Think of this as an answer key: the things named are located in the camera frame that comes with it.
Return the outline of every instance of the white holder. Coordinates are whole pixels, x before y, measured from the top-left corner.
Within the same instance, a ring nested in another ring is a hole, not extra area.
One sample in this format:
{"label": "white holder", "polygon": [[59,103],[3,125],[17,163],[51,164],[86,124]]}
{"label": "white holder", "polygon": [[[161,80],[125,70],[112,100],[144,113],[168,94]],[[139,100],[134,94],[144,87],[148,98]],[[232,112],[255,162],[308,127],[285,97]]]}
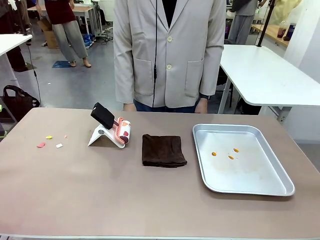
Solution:
{"label": "white holder", "polygon": [[93,144],[98,138],[101,136],[107,136],[115,145],[117,145],[120,149],[125,148],[125,144],[119,143],[115,138],[115,130],[111,128],[110,130],[106,129],[102,124],[100,124],[93,132],[92,137],[88,146]]}

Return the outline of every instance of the black pole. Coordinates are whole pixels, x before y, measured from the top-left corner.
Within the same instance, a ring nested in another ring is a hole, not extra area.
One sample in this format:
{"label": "black pole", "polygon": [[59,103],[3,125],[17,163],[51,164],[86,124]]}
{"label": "black pole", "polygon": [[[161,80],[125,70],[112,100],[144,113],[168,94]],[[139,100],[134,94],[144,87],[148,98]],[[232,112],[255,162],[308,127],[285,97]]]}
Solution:
{"label": "black pole", "polygon": [[24,25],[23,19],[22,19],[22,13],[20,12],[20,9],[19,9],[20,4],[22,4],[20,1],[15,0],[15,5],[16,5],[16,8],[17,8],[16,10],[18,11],[18,18],[19,18],[20,28],[22,30],[22,34],[27,36],[27,31],[26,31],[26,28],[25,28],[25,25]]}
{"label": "black pole", "polygon": [[257,47],[261,47],[262,41],[264,40],[266,31],[267,31],[267,27],[268,27],[268,24],[269,24],[269,21],[270,21],[270,18],[271,18],[271,14],[272,14],[272,12],[273,12],[273,10],[275,8],[275,2],[276,2],[276,0],[271,0],[270,10],[269,10],[268,16],[266,17],[266,20],[265,20],[265,23],[264,23],[264,28],[263,28],[263,31],[261,33],[261,37],[260,37],[260,40],[259,40],[259,43],[258,43]]}

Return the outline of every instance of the person in gray pants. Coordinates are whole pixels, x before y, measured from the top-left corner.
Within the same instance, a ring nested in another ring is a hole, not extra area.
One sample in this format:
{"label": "person in gray pants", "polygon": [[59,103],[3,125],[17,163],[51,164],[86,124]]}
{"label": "person in gray pants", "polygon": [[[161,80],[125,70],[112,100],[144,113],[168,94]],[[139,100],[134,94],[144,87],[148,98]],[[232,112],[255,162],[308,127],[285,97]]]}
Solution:
{"label": "person in gray pants", "polygon": [[[90,68],[91,64],[88,62],[85,42],[72,11],[75,8],[74,0],[45,0],[44,3],[57,43],[62,54],[69,61],[70,66],[76,66],[76,59],[69,47],[69,42],[77,56],[82,59],[83,64]],[[36,10],[42,15],[39,0],[36,0]]]}
{"label": "person in gray pants", "polygon": [[258,0],[250,0],[240,10],[235,12],[235,18],[229,33],[229,40],[237,45],[245,45],[254,21]]}

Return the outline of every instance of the blue mat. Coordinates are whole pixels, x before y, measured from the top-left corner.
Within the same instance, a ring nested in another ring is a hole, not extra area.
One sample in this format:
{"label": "blue mat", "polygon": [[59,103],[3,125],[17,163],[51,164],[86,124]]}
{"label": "blue mat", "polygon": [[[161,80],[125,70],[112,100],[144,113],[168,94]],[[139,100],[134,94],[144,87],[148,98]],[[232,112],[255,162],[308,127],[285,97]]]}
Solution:
{"label": "blue mat", "polygon": [[53,69],[71,69],[68,61],[56,61],[55,64],[52,66]]}

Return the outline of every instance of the black shirt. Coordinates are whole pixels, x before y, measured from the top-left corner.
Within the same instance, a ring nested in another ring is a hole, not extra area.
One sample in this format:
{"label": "black shirt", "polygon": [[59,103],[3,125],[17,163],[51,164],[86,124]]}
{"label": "black shirt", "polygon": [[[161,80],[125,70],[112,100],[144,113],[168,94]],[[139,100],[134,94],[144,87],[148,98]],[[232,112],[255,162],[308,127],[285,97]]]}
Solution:
{"label": "black shirt", "polygon": [[165,11],[166,21],[168,22],[168,26],[170,28],[172,18],[174,17],[177,0],[162,0],[162,3]]}

